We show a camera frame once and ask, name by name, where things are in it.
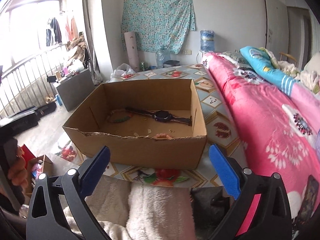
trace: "watch strap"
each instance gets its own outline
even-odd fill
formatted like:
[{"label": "watch strap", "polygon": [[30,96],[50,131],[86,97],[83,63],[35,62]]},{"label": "watch strap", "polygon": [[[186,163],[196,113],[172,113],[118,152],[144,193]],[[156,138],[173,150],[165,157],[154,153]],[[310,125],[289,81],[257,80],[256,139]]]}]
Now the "watch strap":
[{"label": "watch strap", "polygon": [[172,122],[181,122],[181,123],[185,123],[189,126],[191,126],[191,124],[192,124],[191,120],[192,120],[191,116],[190,116],[190,118],[173,116],[171,119]]},{"label": "watch strap", "polygon": [[135,109],[135,108],[132,108],[132,107],[126,107],[125,109],[128,112],[132,112],[132,113],[135,113],[135,114],[148,115],[148,116],[151,116],[151,117],[153,117],[153,115],[155,114],[154,112],[151,112],[151,111],[146,111],[146,110],[142,110],[142,109]]}]

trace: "watch face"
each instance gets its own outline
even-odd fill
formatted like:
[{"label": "watch face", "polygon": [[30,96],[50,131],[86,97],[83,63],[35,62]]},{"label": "watch face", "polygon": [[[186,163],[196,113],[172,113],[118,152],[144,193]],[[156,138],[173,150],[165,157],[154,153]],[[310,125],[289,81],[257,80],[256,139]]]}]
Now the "watch face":
[{"label": "watch face", "polygon": [[170,113],[168,111],[157,111],[155,113],[155,117],[160,118],[160,119],[167,119],[170,116]]}]

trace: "watch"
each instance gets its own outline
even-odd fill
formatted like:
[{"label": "watch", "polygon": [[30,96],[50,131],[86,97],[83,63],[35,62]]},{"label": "watch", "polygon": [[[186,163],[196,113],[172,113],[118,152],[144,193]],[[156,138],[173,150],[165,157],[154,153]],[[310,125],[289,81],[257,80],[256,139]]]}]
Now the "watch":
[{"label": "watch", "polygon": [[142,109],[135,109],[135,108],[131,108],[131,107],[126,107],[125,109],[128,112],[147,115],[149,117],[154,118],[158,122],[180,122],[180,123],[185,123],[189,126],[191,126],[191,124],[192,124],[191,116],[190,116],[190,118],[177,117],[177,116],[173,116],[168,111],[164,111],[164,110],[151,112],[151,111],[146,111],[146,110],[142,110]]}]

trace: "wooden chair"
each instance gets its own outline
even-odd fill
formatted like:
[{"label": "wooden chair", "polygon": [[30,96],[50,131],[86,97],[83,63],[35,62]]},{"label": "wooden chair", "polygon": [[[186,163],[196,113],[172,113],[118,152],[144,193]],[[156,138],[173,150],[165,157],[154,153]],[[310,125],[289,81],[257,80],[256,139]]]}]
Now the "wooden chair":
[{"label": "wooden chair", "polygon": [[292,55],[286,54],[286,53],[283,53],[283,52],[279,52],[279,54],[280,54],[280,60],[282,60],[282,56],[285,56],[285,57],[287,57],[287,60],[288,60],[288,58],[292,59],[295,62],[294,66],[295,67],[297,66],[297,62],[298,61]]}]

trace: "green can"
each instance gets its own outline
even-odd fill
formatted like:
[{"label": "green can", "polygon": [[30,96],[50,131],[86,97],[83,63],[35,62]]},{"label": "green can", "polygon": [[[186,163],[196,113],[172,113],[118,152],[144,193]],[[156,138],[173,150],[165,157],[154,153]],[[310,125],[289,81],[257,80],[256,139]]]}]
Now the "green can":
[{"label": "green can", "polygon": [[146,71],[146,64],[144,62],[140,62],[140,70]]}]

